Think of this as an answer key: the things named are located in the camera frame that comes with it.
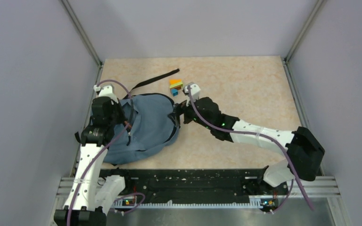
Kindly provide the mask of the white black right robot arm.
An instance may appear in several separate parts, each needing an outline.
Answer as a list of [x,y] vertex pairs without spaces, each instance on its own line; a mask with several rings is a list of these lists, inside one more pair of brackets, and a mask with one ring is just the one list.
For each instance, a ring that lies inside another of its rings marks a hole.
[[314,181],[320,171],[325,150],[306,127],[290,131],[257,126],[222,113],[209,97],[193,104],[175,104],[171,116],[179,122],[180,115],[184,116],[185,124],[195,122],[204,126],[218,140],[255,145],[285,155],[284,161],[266,166],[258,177],[257,187],[263,194],[270,194],[292,179]]

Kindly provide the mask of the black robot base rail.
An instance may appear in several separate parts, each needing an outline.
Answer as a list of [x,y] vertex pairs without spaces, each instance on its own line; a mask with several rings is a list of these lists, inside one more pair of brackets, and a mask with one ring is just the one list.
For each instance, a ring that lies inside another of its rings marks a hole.
[[261,169],[104,169],[99,176],[124,177],[121,194],[143,193],[144,204],[249,203],[255,195],[288,193],[286,183],[273,188],[260,180],[261,174]]

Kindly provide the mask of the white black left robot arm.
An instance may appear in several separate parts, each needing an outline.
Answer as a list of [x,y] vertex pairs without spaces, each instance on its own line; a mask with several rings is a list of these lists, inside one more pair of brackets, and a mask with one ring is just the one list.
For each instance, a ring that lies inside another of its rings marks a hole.
[[109,176],[97,189],[108,149],[129,125],[116,97],[95,98],[91,110],[90,122],[78,140],[80,160],[72,188],[63,207],[53,216],[58,226],[104,226],[116,197],[132,190],[132,181],[122,176]]

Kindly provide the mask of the blue grey student backpack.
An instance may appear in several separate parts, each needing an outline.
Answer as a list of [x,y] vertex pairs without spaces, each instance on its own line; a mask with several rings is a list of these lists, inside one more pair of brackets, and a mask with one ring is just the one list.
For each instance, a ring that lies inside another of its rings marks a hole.
[[[107,80],[113,86],[114,80]],[[127,118],[133,110],[132,128],[114,142],[108,149],[104,162],[123,165],[149,158],[159,153],[165,146],[177,139],[179,128],[168,118],[172,112],[174,100],[161,93],[132,95],[126,90],[126,96],[118,98]],[[75,133],[79,143],[81,133]]]

